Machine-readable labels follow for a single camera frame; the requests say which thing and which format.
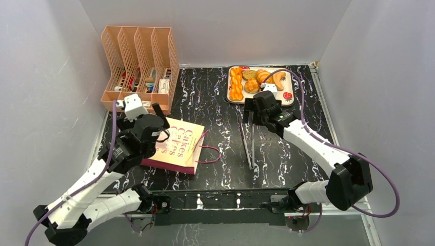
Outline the tan fake bread roll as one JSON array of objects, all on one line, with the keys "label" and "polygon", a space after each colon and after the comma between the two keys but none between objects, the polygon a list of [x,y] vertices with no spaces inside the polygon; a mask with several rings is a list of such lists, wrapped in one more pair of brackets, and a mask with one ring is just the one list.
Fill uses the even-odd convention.
[{"label": "tan fake bread roll", "polygon": [[284,90],[282,80],[284,80],[285,78],[286,78],[286,73],[284,71],[275,72],[274,75],[272,76],[273,82],[278,91]]}]

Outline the brown fake bread slice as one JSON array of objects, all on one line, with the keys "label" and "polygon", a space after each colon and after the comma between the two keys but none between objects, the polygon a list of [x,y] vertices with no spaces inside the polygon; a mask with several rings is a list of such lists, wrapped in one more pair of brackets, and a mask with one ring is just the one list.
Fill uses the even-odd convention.
[{"label": "brown fake bread slice", "polygon": [[242,78],[244,80],[256,79],[257,78],[257,70],[243,70]]}]

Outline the orange fake croissant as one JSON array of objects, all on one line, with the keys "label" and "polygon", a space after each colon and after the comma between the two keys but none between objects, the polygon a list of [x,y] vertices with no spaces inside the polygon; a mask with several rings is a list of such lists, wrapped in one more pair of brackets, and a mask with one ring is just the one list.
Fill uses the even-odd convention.
[{"label": "orange fake croissant", "polygon": [[270,72],[263,70],[263,69],[259,69],[256,72],[256,79],[259,82],[259,84],[262,84],[264,81],[266,81],[266,83],[268,83],[267,77],[270,75]]}]

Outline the round golden fake bun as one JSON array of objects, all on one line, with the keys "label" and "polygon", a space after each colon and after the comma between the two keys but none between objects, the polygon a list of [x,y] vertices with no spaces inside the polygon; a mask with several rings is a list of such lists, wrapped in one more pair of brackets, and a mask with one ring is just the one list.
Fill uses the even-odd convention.
[{"label": "round golden fake bun", "polygon": [[244,84],[244,90],[247,93],[256,94],[260,90],[260,83],[256,78],[248,79]]}]

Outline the silver metal tongs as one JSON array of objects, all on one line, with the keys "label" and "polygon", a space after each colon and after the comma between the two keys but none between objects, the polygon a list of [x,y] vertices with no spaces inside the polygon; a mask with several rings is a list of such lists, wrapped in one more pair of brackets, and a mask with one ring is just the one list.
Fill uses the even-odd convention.
[{"label": "silver metal tongs", "polygon": [[254,133],[255,125],[253,123],[252,112],[243,113],[242,122],[240,123],[240,131],[242,143],[247,156],[247,161],[250,170],[254,169],[255,164],[255,149],[254,149]]}]

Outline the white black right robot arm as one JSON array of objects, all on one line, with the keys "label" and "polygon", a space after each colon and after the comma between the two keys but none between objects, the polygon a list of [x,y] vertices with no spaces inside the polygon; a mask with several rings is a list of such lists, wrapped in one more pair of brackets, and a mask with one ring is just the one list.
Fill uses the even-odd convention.
[{"label": "white black right robot arm", "polygon": [[295,145],[314,160],[329,176],[328,180],[304,181],[288,190],[282,198],[260,204],[276,213],[304,211],[310,203],[330,203],[346,211],[373,190],[369,163],[355,154],[329,146],[328,140],[312,132],[300,116],[284,111],[281,101],[270,91],[245,99],[243,122],[265,126],[283,140]]}]

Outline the strawberry print metal tray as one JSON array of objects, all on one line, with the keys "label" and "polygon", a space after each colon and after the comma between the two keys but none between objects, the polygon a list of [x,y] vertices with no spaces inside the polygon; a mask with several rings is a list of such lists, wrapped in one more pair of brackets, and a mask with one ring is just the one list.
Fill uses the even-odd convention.
[{"label": "strawberry print metal tray", "polygon": [[[270,75],[267,77],[268,83],[270,84],[274,84],[272,76],[274,75],[275,72],[278,71],[282,71],[280,68],[267,68],[267,67],[253,67],[253,66],[233,66],[233,67],[241,67],[242,70],[259,70],[259,69],[263,69],[266,70],[268,72],[270,72]],[[275,98],[277,100],[281,101],[282,106],[291,106],[294,102],[294,89],[293,89],[293,82],[292,79],[294,78],[293,75],[291,75],[290,72],[284,71],[286,73],[286,78],[284,80],[282,80],[283,86],[284,86],[284,90],[283,91],[278,91],[277,94],[275,95]],[[233,104],[244,104],[244,101],[246,98],[253,98],[256,94],[258,94],[259,92],[261,92],[261,88],[259,90],[258,93],[256,94],[251,94],[251,93],[247,93],[244,90],[244,84],[245,84],[246,80],[244,80],[242,78],[242,85],[243,85],[243,96],[244,99],[241,101],[231,101],[229,99],[229,87],[230,87],[230,75],[228,75],[228,85],[227,85],[227,100],[230,103]]]}]

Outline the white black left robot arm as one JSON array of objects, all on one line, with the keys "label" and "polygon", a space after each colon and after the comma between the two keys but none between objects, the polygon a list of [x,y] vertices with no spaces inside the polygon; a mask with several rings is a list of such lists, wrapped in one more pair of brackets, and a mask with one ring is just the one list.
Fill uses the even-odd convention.
[{"label": "white black left robot arm", "polygon": [[156,207],[153,194],[141,184],[97,201],[106,187],[156,153],[159,135],[170,127],[158,103],[152,105],[152,114],[140,102],[123,100],[112,105],[123,108],[125,116],[112,118],[110,143],[60,198],[33,211],[53,245],[76,245],[107,220],[133,211],[149,213]]}]

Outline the orange braided fake bread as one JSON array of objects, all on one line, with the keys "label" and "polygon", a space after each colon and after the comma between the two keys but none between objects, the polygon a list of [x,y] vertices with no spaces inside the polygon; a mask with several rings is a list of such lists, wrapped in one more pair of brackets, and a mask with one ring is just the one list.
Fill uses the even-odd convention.
[{"label": "orange braided fake bread", "polygon": [[241,101],[244,99],[243,96],[243,85],[242,85],[242,68],[233,67],[229,71],[230,75],[230,87],[229,87],[229,99],[231,101]]}]

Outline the pink paper gift bag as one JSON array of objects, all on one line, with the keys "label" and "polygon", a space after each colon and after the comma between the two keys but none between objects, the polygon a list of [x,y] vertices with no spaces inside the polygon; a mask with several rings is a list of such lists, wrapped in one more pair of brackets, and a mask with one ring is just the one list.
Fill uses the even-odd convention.
[{"label": "pink paper gift bag", "polygon": [[214,160],[200,161],[202,149],[218,148],[203,145],[207,133],[204,126],[178,119],[168,118],[168,130],[161,132],[155,145],[155,154],[142,160],[142,166],[182,172],[194,175],[198,164],[214,163]]}]

